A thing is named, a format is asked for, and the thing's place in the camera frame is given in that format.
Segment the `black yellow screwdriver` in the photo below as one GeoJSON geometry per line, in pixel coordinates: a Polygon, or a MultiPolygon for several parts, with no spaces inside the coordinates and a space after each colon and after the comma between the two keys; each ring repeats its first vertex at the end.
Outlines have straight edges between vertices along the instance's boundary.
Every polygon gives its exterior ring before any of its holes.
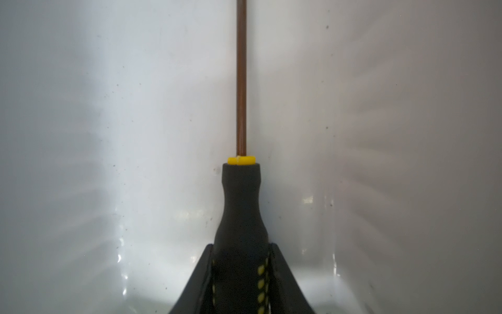
{"type": "Polygon", "coordinates": [[[260,165],[247,154],[247,2],[237,2],[236,155],[222,168],[224,211],[213,249],[217,313],[269,313],[269,238],[261,219],[260,165]]]}

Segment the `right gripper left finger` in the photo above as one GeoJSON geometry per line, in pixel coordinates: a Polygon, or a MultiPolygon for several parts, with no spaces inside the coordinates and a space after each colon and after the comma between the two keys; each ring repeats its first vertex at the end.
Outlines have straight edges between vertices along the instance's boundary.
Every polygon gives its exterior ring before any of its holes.
{"type": "Polygon", "coordinates": [[[199,262],[170,314],[212,314],[213,305],[213,244],[205,247],[199,262]]]}

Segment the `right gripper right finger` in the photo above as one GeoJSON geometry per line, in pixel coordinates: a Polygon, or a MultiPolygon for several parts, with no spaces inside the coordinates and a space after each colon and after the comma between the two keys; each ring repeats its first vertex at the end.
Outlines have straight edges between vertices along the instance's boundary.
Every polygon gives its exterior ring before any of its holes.
{"type": "Polygon", "coordinates": [[[271,313],[315,314],[276,243],[269,245],[269,254],[271,313]]]}

